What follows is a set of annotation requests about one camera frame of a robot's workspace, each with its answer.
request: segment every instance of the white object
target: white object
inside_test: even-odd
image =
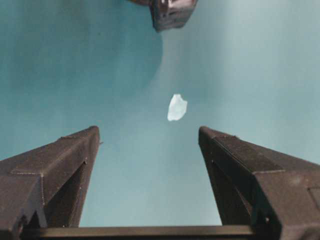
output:
[[[187,112],[187,105],[180,94],[174,94],[169,104],[168,121],[180,120]]]

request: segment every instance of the teal backdrop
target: teal backdrop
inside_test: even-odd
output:
[[[199,127],[320,163],[319,64],[318,0],[0,0],[0,159],[97,125],[81,226],[219,225]]]

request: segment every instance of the white plastic piece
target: white plastic piece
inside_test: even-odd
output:
[[[180,94],[174,94],[169,104],[168,121],[180,120],[187,112],[187,105]]]

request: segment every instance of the blue background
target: blue background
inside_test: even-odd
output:
[[[199,127],[320,163],[319,62],[317,0],[0,0],[0,159],[98,125],[82,226],[219,225]]]

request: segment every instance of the translucent fragment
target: translucent fragment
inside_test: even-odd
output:
[[[168,121],[180,120],[187,112],[187,105],[188,102],[180,94],[174,94],[169,104]]]

